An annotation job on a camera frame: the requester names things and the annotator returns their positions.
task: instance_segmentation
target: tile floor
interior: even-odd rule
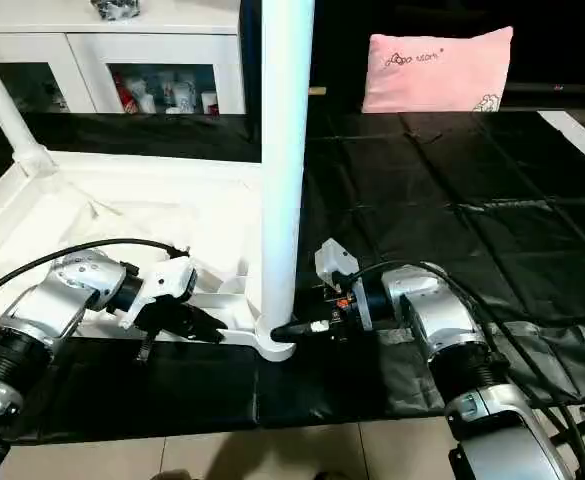
[[[453,480],[441,418],[121,442],[15,447],[0,480]]]

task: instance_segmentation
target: white pole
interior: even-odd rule
[[[53,169],[45,148],[37,143],[0,79],[0,127],[14,149],[13,158],[26,173]]]
[[[294,301],[314,0],[263,0],[262,318],[269,333]]]

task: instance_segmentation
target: black tablecloth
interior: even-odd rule
[[[241,117],[28,118],[49,149],[259,161]],[[0,136],[0,173],[10,164]],[[535,113],[330,117],[311,111],[297,289],[334,237],[363,265],[436,262],[509,322],[569,403],[585,403],[585,157]],[[302,314],[304,305],[295,308]],[[515,370],[534,377],[497,338]],[[381,334],[301,345],[280,364],[245,347],[73,339],[12,436],[25,443],[437,415],[413,343]]]

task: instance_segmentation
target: white plastic tray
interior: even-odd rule
[[[191,303],[226,322],[230,343],[252,343],[241,332],[253,335],[261,308],[260,164],[51,155],[58,173],[29,178],[15,164],[0,179],[0,276],[50,251],[96,239],[139,237],[190,246],[200,273]],[[165,258],[161,250],[144,246],[103,251],[139,266],[141,273]],[[34,269],[3,287],[0,314],[47,269]],[[108,313],[88,312],[78,335],[130,336],[117,322]]]

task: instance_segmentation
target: black cable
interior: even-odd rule
[[[475,301],[482,310],[487,313],[494,324],[501,330],[503,336],[508,340],[510,345],[514,347],[516,352],[519,356],[523,359],[525,364],[528,368],[534,373],[537,379],[541,382],[545,391],[550,395],[552,401],[556,404],[561,416],[565,420],[567,424],[567,433],[570,435],[571,442],[569,442],[570,447],[574,451],[578,461],[579,461],[579,468],[581,469],[582,478],[585,480],[585,443],[583,442],[583,438],[581,437],[581,432],[579,431],[576,422],[574,421],[574,417],[565,406],[563,401],[559,398],[558,389],[555,385],[548,379],[548,377],[543,373],[541,368],[537,365],[534,359],[530,356],[530,354],[523,348],[521,343],[516,339],[516,337],[512,334],[509,328],[505,325],[505,322],[497,315],[494,315],[490,309],[490,306],[487,302],[474,292],[470,287],[463,284],[457,279],[452,279],[449,275],[442,273],[440,270],[424,263],[420,263],[416,265],[418,267],[423,268],[424,270],[428,270],[429,272],[438,275],[443,281],[456,285],[457,288],[460,288],[462,292],[468,295],[473,301]],[[483,330],[486,330],[487,325],[482,325]]]
[[[365,268],[359,270],[358,272],[356,272],[352,275],[349,275],[348,279],[350,280],[350,282],[354,282],[358,278],[365,276],[365,275],[368,275],[370,273],[374,273],[376,271],[384,271],[387,267],[405,266],[405,265],[409,265],[409,264],[407,264],[405,262],[401,262],[399,260],[388,260],[388,261],[376,263],[374,265],[370,265],[368,267],[365,267]],[[431,267],[427,263],[423,263],[423,265],[422,265],[422,267],[425,270],[432,271],[432,273],[443,273],[442,271],[437,270],[436,268],[434,268],[434,270],[429,270],[433,267]],[[466,286],[465,289],[460,288],[461,292],[463,292],[463,290],[468,290],[468,287]],[[585,316],[572,318],[571,323],[568,324],[568,323],[562,322],[561,320],[556,320],[556,319],[548,319],[548,318],[543,318],[543,317],[532,317],[532,316],[527,315],[523,312],[519,312],[508,305],[503,305],[503,304],[490,305],[483,298],[481,298],[481,300],[487,306],[486,308],[488,308],[488,310],[490,310],[490,311],[503,310],[508,315],[517,317],[521,321],[529,322],[529,323],[532,323],[532,324],[537,325],[539,327],[556,327],[556,326],[567,327],[567,326],[573,326],[574,324],[585,325]]]
[[[565,424],[559,419],[559,417],[554,414],[552,410],[550,410],[550,407],[548,407],[548,405],[543,400],[541,400],[541,398],[536,393],[534,393],[534,390],[528,387],[525,382],[520,380],[518,376],[514,374],[514,372],[510,372],[508,376],[510,377],[512,383],[519,387],[519,390],[521,390],[530,399],[532,408],[538,408],[541,410],[543,415],[545,415],[550,423],[554,425],[554,428],[556,428],[559,433],[567,432]]]
[[[94,242],[81,243],[79,245],[67,247],[62,250],[58,250],[56,252],[45,255],[44,257],[33,260],[30,263],[26,263],[22,267],[19,267],[16,270],[13,270],[7,275],[1,277],[0,288],[6,283],[8,283],[10,280],[13,280],[14,278],[27,272],[28,270],[32,270],[33,268],[43,265],[44,263],[47,263],[60,257],[64,257],[66,255],[69,255],[70,253],[80,252],[81,250],[87,250],[90,248],[103,247],[105,245],[119,244],[145,245],[148,247],[160,248],[162,250],[165,250],[170,256],[170,258],[177,258],[189,255],[187,251],[181,251],[178,248],[168,245],[167,243],[155,242],[154,240],[145,240],[142,238],[109,238],[105,240],[96,240]]]
[[[523,361],[528,366],[528,368],[532,371],[532,373],[534,373],[534,375],[540,381],[543,388],[550,395],[550,398],[552,399],[552,401],[557,405],[557,408],[559,409],[561,416],[564,418],[564,420],[567,424],[567,429],[564,427],[563,429],[559,429],[559,431],[560,432],[566,431],[569,434],[570,439],[571,439],[571,441],[569,442],[570,447],[572,448],[575,456],[578,459],[579,468],[581,470],[580,473],[582,475],[582,478],[585,480],[585,443],[583,442],[583,438],[581,437],[581,434],[580,434],[579,429],[576,425],[576,422],[574,421],[574,417],[572,416],[570,411],[567,409],[567,407],[565,406],[563,401],[559,398],[558,389],[545,376],[545,374],[539,368],[539,366],[536,364],[534,359],[523,348],[523,346],[519,343],[519,341],[512,334],[512,332],[507,328],[507,326],[505,325],[503,320],[501,318],[499,318],[498,316],[494,315],[494,313],[492,312],[492,309],[490,308],[488,303],[480,295],[475,293],[470,287],[463,284],[458,279],[455,279],[455,278],[451,277],[450,275],[446,274],[444,271],[442,271],[442,270],[440,270],[432,265],[424,263],[424,262],[419,262],[417,264],[406,264],[405,262],[400,262],[397,260],[388,260],[386,262],[381,262],[381,263],[377,263],[377,264],[365,267],[365,268],[359,270],[358,272],[349,275],[347,277],[347,280],[350,283],[353,283],[355,280],[357,280],[365,275],[369,275],[370,273],[374,273],[377,271],[384,271],[387,269],[387,267],[406,266],[406,265],[411,265],[414,267],[422,268],[423,270],[426,270],[426,271],[432,273],[433,275],[436,275],[437,277],[439,277],[441,280],[446,282],[455,291],[455,293],[457,293],[457,295],[459,295],[459,298],[466,299],[466,302],[464,302],[464,303],[467,303],[468,301],[470,301],[470,303],[477,304],[481,308],[481,311],[484,312],[485,314],[487,314],[490,317],[490,319],[492,320],[492,322],[494,322],[494,324],[497,326],[497,328],[499,328],[499,330],[501,330],[501,332],[503,333],[503,336],[505,336],[505,338],[508,340],[510,345],[512,345],[512,347],[516,350],[516,352],[523,359]],[[486,337],[486,341],[488,342],[488,345],[490,346],[490,348],[493,348],[496,352],[498,352],[498,349],[496,348],[496,342],[494,341],[494,338],[492,336],[492,332],[490,331],[489,325],[487,324],[487,322],[484,321],[483,317],[480,314],[477,315],[476,318],[478,319],[479,323],[481,324],[481,328],[484,331],[484,335]],[[541,402],[541,400],[535,394],[532,394],[532,395],[533,396],[530,397],[531,400],[533,400],[534,402],[538,401],[539,404],[543,404],[543,402]],[[546,409],[544,407],[542,409],[542,411],[548,417],[548,419],[550,419],[550,421],[555,425],[555,427],[558,427],[558,426],[563,427],[563,424],[549,410],[549,408]]]

